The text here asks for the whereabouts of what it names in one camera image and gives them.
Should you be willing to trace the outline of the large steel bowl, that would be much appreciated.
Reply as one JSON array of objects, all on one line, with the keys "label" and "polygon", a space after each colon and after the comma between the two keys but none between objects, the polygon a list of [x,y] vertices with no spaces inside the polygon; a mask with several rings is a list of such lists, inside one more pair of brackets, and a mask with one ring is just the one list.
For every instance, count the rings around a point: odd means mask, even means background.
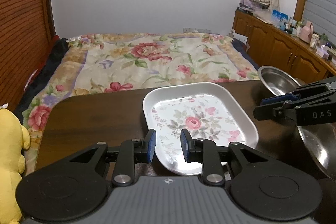
[{"label": "large steel bowl", "polygon": [[335,180],[335,124],[298,126],[297,132],[319,170]]}]

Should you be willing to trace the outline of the floral plate back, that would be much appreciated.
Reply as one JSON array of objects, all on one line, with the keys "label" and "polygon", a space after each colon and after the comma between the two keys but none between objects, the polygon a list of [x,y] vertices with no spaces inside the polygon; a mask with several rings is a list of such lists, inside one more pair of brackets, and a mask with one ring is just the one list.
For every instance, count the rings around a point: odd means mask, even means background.
[{"label": "floral plate back", "polygon": [[169,171],[185,176],[201,173],[201,164],[187,163],[181,149],[181,130],[194,139],[227,146],[238,141],[255,148],[259,141],[256,126],[224,87],[194,83],[157,88],[143,99],[143,113],[149,129],[156,131],[155,154]]}]

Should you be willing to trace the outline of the wooden sideboard cabinet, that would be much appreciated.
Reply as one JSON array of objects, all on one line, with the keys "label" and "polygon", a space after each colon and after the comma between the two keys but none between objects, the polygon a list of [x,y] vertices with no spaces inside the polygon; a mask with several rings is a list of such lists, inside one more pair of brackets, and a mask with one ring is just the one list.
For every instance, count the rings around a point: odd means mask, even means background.
[{"label": "wooden sideboard cabinet", "polygon": [[305,83],[335,76],[335,65],[307,43],[252,15],[237,9],[232,29],[247,37],[247,54],[260,67],[276,67]]}]

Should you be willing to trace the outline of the pink thermos bottle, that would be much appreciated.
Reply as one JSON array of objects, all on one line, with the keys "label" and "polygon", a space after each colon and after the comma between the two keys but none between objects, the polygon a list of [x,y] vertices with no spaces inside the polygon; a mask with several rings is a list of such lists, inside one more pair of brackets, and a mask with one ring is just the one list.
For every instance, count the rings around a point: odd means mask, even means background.
[{"label": "pink thermos bottle", "polygon": [[313,34],[313,24],[310,21],[302,27],[299,38],[306,43],[310,43]]}]

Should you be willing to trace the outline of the white paper bag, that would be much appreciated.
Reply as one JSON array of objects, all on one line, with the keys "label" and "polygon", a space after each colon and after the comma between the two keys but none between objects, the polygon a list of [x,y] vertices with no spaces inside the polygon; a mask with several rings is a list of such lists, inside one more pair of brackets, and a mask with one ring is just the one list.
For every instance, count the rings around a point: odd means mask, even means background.
[{"label": "white paper bag", "polygon": [[247,40],[248,40],[248,37],[247,36],[244,36],[244,35],[241,35],[241,34],[237,34],[236,32],[234,32],[232,34],[232,37],[236,40],[239,40],[241,41],[242,43],[246,44],[247,43]]}]

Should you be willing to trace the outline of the blue picture box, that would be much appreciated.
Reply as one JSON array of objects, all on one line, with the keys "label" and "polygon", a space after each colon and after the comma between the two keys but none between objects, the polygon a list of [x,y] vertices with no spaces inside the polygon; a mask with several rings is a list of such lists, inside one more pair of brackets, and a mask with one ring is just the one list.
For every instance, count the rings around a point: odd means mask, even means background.
[{"label": "blue picture box", "polygon": [[288,21],[288,15],[273,9],[271,15],[271,22],[273,26],[284,31],[286,28],[287,21]]}]

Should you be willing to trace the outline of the floral bed blanket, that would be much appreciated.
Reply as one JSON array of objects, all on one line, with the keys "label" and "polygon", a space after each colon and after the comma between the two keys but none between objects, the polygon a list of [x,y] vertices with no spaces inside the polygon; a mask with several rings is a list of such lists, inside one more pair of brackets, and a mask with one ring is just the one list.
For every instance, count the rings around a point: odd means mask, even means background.
[{"label": "floral bed blanket", "polygon": [[242,42],[229,36],[184,34],[88,34],[67,39],[68,52],[46,87],[22,112],[31,145],[26,173],[35,170],[52,108],[72,96],[135,89],[256,80],[258,66]]}]

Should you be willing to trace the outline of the stack of folded fabrics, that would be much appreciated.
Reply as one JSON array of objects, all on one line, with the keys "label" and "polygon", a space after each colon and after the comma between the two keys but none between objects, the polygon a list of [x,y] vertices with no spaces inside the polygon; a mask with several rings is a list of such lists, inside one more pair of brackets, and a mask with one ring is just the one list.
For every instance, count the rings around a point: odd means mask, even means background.
[{"label": "stack of folded fabrics", "polygon": [[269,9],[270,0],[240,0],[239,7],[246,11]]}]

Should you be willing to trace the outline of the yellow Pikachu plush toy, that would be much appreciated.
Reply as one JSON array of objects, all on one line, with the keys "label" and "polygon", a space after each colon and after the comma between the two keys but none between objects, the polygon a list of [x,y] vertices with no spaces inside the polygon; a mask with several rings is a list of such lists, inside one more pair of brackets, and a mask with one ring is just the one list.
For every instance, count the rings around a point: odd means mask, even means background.
[{"label": "yellow Pikachu plush toy", "polygon": [[15,191],[26,168],[22,150],[29,149],[30,134],[7,106],[1,106],[1,223],[19,223],[22,213]]}]

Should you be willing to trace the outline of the dark clothes on bed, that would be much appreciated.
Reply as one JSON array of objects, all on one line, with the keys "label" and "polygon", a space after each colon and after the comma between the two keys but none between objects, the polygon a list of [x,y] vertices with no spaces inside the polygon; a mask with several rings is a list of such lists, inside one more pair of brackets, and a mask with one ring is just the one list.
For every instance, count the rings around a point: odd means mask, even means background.
[{"label": "dark clothes on bed", "polygon": [[23,123],[23,114],[28,109],[33,98],[42,91],[48,84],[50,78],[55,73],[56,68],[60,65],[63,57],[68,52],[68,43],[66,38],[55,37],[54,46],[49,56],[43,61],[36,74],[29,80],[29,83],[23,93],[23,96],[14,110],[14,115]]}]

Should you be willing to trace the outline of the wooden louvered wardrobe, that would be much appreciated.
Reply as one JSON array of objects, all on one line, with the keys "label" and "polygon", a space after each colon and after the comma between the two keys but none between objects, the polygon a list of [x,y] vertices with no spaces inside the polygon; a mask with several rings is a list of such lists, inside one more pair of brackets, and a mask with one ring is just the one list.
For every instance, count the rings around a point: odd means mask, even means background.
[{"label": "wooden louvered wardrobe", "polygon": [[51,0],[1,0],[1,103],[14,110],[56,35]]}]

